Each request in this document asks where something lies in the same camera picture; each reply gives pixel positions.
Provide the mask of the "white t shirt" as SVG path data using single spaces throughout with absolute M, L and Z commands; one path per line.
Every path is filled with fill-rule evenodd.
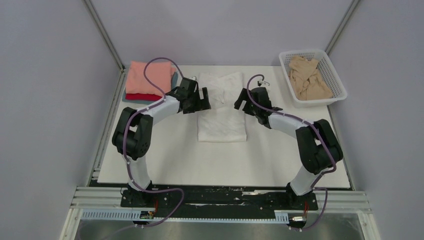
M 245 114 L 234 109 L 244 87 L 244 76 L 233 72 L 223 76 L 201 72 L 198 83 L 206 87 L 211 109 L 197 114 L 197 139 L 209 143 L 247 141 Z

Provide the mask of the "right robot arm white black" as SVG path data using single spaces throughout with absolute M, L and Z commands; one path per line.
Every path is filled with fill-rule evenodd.
M 309 204 L 318 181 L 324 175 L 333 173 L 337 162 L 344 157 L 330 123 L 325 119 L 309 122 L 273 107 L 264 87 L 252 90 L 243 88 L 234 108 L 254 116 L 260 125 L 296 140 L 301 167 L 294 179 L 286 185 L 282 202 L 290 209 Z

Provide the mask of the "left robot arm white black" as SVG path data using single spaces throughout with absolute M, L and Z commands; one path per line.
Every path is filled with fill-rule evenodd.
M 154 202 L 154 195 L 173 191 L 184 193 L 181 188 L 152 188 L 146 155 L 151 146 L 153 127 L 178 113 L 192 114 L 210 109 L 207 87 L 200 88 L 196 80 L 184 77 L 179 86 L 159 101 L 137 109 L 126 107 L 121 112 L 111 142 L 122 155 L 129 178 L 128 189 L 122 193 L 124 206 L 149 207 Z

